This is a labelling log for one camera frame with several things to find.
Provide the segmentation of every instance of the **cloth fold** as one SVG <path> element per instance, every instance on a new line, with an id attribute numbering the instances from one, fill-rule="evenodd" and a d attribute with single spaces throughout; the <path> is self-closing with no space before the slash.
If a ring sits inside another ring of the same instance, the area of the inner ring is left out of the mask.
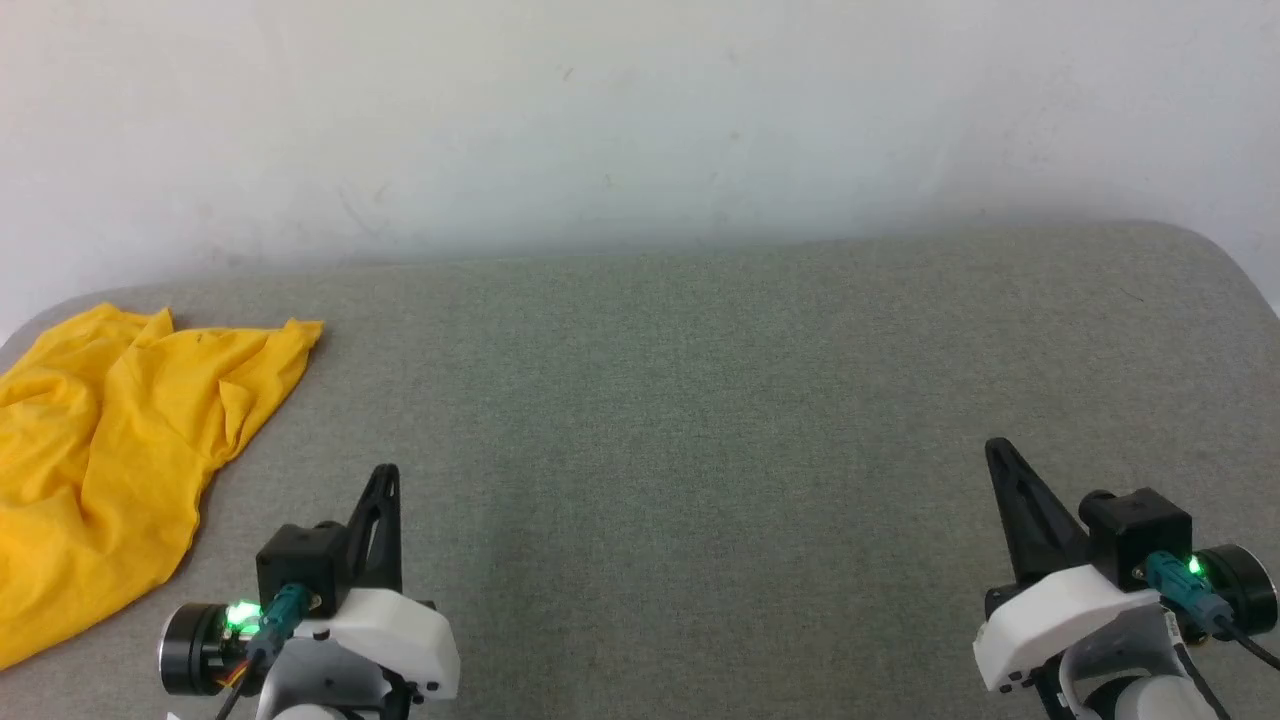
<path id="1" fill-rule="evenodd" d="M 164 583 L 200 496 L 306 370 L 323 323 L 174 332 L 100 305 L 0 377 L 0 669 Z"/>

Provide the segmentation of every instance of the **black cable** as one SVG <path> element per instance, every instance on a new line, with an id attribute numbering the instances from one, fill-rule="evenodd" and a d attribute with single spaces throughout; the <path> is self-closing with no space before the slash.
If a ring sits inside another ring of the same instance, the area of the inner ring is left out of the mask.
<path id="1" fill-rule="evenodd" d="M 1235 639 L 1235 642 L 1240 643 L 1240 647 L 1256 655 L 1258 660 L 1266 662 L 1267 665 L 1275 667 L 1276 670 L 1280 670 L 1280 657 L 1271 655 L 1270 652 L 1267 652 L 1267 648 L 1253 642 L 1253 638 L 1244 634 L 1244 630 L 1242 630 L 1235 623 L 1225 618 L 1219 618 L 1217 626 L 1222 628 L 1222 630 L 1225 630 L 1226 634 L 1231 635 L 1231 638 Z"/>
<path id="2" fill-rule="evenodd" d="M 232 708 L 236 707 L 236 701 L 239 700 L 241 693 L 244 691 L 244 683 L 253 676 L 253 673 L 257 671 L 259 662 L 261 662 L 265 656 L 265 652 L 257 651 L 253 653 L 253 657 L 248 659 L 248 665 L 244 666 L 244 673 L 241 674 L 239 680 L 236 680 L 236 685 L 232 687 L 232 694 L 227 696 L 227 700 L 223 701 L 223 708 L 218 711 L 218 715 L 214 715 L 214 720 L 227 720 L 227 716 L 232 714 Z"/>

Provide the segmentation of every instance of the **crumpled yellow cloth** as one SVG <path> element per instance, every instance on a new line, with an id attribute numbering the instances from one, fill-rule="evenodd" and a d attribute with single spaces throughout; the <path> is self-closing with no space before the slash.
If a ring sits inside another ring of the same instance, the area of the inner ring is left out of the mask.
<path id="1" fill-rule="evenodd" d="M 100 305 L 0 377 L 0 669 L 169 579 L 200 495 L 307 366 L 321 323 L 174 332 Z"/>

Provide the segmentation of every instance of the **gray tablecloth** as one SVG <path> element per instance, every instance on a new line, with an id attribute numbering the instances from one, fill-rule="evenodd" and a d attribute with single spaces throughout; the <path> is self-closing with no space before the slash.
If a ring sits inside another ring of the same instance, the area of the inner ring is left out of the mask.
<path id="1" fill-rule="evenodd" d="M 1166 225 L 122 290 L 42 314 L 0 366 L 102 299 L 328 328 L 207 493 L 188 562 L 0 674 L 4 717 L 211 716 L 161 692 L 161 623 L 252 597 L 271 532 L 346 519 L 387 461 L 406 591 L 463 659 L 442 719 L 1039 717 L 983 692 L 970 655 L 983 589 L 1010 580 L 996 434 L 1070 507 L 1152 486 L 1201 546 L 1280 568 L 1280 323 Z M 1238 720 L 1276 715 L 1272 670 L 1196 659 Z"/>

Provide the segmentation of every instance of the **yellow fabric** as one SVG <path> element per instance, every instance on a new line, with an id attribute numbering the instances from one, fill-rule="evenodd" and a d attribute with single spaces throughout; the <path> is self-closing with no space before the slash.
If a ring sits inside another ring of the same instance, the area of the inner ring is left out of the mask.
<path id="1" fill-rule="evenodd" d="M 200 495 L 297 384 L 321 323 L 174 332 L 100 305 L 0 377 L 0 669 L 169 579 Z"/>

